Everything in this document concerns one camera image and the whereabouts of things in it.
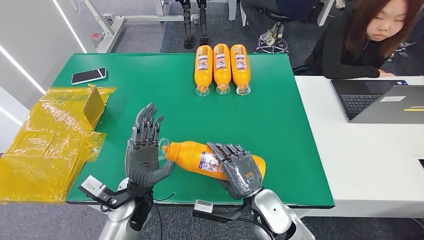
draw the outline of black jacket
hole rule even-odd
[[[317,0],[277,0],[278,11],[292,21],[309,16]]]
[[[352,11],[337,17],[322,34],[305,65],[328,79],[378,78],[387,58],[380,54],[381,42],[369,41],[359,55],[344,49]]]

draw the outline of green table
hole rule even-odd
[[[331,208],[333,197],[321,165],[302,100],[286,54],[251,54],[251,89],[247,96],[195,93],[194,54],[74,54],[52,87],[71,87],[73,73],[106,67],[107,78],[93,82],[117,87],[96,131],[107,133],[96,162],[87,162],[67,197],[68,203],[91,199],[78,186],[93,175],[115,190],[125,176],[124,153],[136,114],[148,103],[164,115],[160,137],[172,142],[241,144],[266,161],[263,185],[285,204]],[[213,179],[178,166],[154,187],[162,203],[240,204]]]

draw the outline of woman's hair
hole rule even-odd
[[[361,52],[368,41],[367,27],[370,22],[383,10],[391,0],[357,0],[353,7],[353,16],[344,41],[344,47],[354,54]],[[406,40],[414,26],[416,16],[420,11],[423,0],[405,0],[407,12],[402,29],[395,35],[382,41],[380,53],[390,56],[399,45]]]

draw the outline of smartphone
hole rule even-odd
[[[106,68],[102,67],[90,71],[74,73],[72,74],[72,80],[70,83],[72,85],[76,85],[104,78],[106,78]]]

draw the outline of plastic bottle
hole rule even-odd
[[[216,83],[216,92],[226,95],[230,92],[231,64],[230,49],[220,43],[213,48],[213,78]]]
[[[241,44],[232,46],[230,55],[232,79],[237,85],[235,92],[238,95],[247,95],[251,92],[251,87],[249,86],[249,82],[251,80],[251,69],[245,46]]]
[[[195,141],[171,142],[162,146],[166,159],[175,162],[180,168],[212,178],[227,180],[214,152],[206,144]],[[266,164],[260,156],[252,155],[259,167],[262,178]]]
[[[196,94],[201,97],[209,95],[209,85],[212,83],[214,54],[208,45],[199,46],[196,51],[194,82],[197,85]]]

